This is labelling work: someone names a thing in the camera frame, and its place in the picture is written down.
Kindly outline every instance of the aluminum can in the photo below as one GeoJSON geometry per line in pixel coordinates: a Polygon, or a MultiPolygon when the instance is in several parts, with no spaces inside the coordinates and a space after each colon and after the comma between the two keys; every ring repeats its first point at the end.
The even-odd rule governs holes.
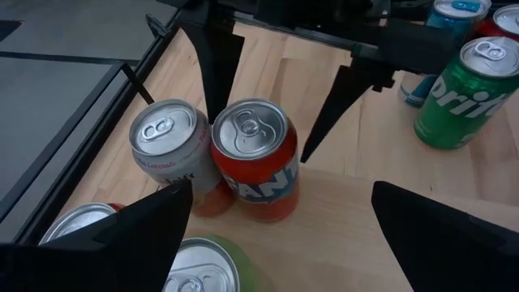
{"type": "Polygon", "coordinates": [[[508,37],[519,41],[519,4],[501,7],[478,29],[481,37],[508,37]]]}
{"type": "Polygon", "coordinates": [[[214,122],[212,142],[212,156],[245,214],[279,221],[295,210],[298,137],[279,105],[261,99],[230,105],[214,122]]]}
{"type": "Polygon", "coordinates": [[[89,203],[73,208],[50,226],[43,238],[41,238],[40,245],[91,225],[96,221],[117,213],[121,208],[124,208],[124,205],[104,203],[89,203]]]}
{"type": "Polygon", "coordinates": [[[231,241],[208,235],[182,240],[165,292],[256,292],[257,274],[231,241]]]}
{"type": "MultiPolygon", "coordinates": [[[[436,0],[426,21],[426,26],[447,28],[462,46],[474,30],[474,25],[483,20],[491,6],[490,1],[436,0]]],[[[402,79],[398,96],[408,105],[421,107],[435,83],[437,75],[407,72],[402,79]]]]}
{"type": "Polygon", "coordinates": [[[416,135],[441,149],[467,144],[519,87],[519,43],[470,41],[436,80],[414,121],[416,135]]]}
{"type": "Polygon", "coordinates": [[[234,201],[215,165],[209,145],[211,127],[202,112],[182,100],[149,105],[130,127],[137,165],[163,187],[182,179],[193,186],[193,213],[214,217],[234,201]]]}

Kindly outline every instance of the green can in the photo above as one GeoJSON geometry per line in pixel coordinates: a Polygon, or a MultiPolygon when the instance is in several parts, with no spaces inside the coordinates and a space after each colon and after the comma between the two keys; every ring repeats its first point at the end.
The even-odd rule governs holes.
{"type": "Polygon", "coordinates": [[[470,41],[436,80],[414,131],[434,148],[459,148],[518,87],[519,43],[507,37],[470,41]]]}
{"type": "Polygon", "coordinates": [[[230,240],[204,235],[182,240],[164,292],[256,292],[259,276],[230,240]]]}

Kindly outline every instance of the can lid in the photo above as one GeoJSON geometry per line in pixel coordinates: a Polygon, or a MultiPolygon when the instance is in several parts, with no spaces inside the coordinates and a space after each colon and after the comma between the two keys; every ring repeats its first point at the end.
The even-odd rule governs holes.
{"type": "Polygon", "coordinates": [[[504,31],[519,35],[519,4],[498,9],[493,18],[494,23],[504,31]]]}
{"type": "Polygon", "coordinates": [[[451,18],[475,18],[487,13],[490,8],[488,1],[459,1],[459,0],[436,0],[434,8],[442,15],[451,18]]]}
{"type": "Polygon", "coordinates": [[[40,245],[79,230],[114,213],[116,211],[112,207],[103,203],[89,203],[74,208],[50,226],[41,238],[40,245]]]}
{"type": "Polygon", "coordinates": [[[155,102],[137,115],[131,124],[131,147],[148,156],[172,152],[193,135],[196,119],[196,109],[185,101],[155,102]]]}
{"type": "Polygon", "coordinates": [[[481,37],[466,43],[461,61],[472,71],[489,77],[519,74],[519,43],[503,36],[481,37]]]}
{"type": "Polygon", "coordinates": [[[212,127],[217,149],[236,160],[254,160],[275,152],[288,131],[285,111],[271,101],[249,99],[224,109],[212,127]]]}
{"type": "Polygon", "coordinates": [[[184,239],[163,291],[239,292],[238,270],[219,244],[206,238],[184,239]]]}

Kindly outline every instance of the wooden surface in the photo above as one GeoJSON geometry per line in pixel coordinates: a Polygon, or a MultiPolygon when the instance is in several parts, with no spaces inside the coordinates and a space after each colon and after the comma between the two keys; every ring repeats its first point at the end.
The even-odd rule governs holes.
{"type": "MultiPolygon", "coordinates": [[[[230,102],[279,103],[298,131],[300,152],[349,52],[237,24],[246,37],[230,102]]],[[[302,170],[302,196],[286,221],[264,225],[233,208],[216,220],[190,219],[188,235],[210,232],[238,243],[265,274],[269,291],[410,290],[374,217],[374,180],[386,180],[519,230],[519,98],[467,147],[438,151],[413,133],[413,109],[397,84],[368,92],[343,115],[302,170]]],[[[146,81],[156,100],[183,98],[205,111],[195,51],[183,32],[146,81]]],[[[134,163],[128,142],[135,98],[63,210],[90,201],[130,204],[157,189],[134,163]]]]}

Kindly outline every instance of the blue and white can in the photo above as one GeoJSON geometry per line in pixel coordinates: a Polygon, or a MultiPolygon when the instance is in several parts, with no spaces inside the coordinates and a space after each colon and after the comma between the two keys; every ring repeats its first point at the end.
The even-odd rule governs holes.
{"type": "MultiPolygon", "coordinates": [[[[426,21],[426,26],[447,28],[456,37],[457,45],[462,47],[491,6],[490,0],[436,0],[426,21]]],[[[438,75],[406,73],[398,89],[398,96],[405,103],[422,107],[438,75]]]]}

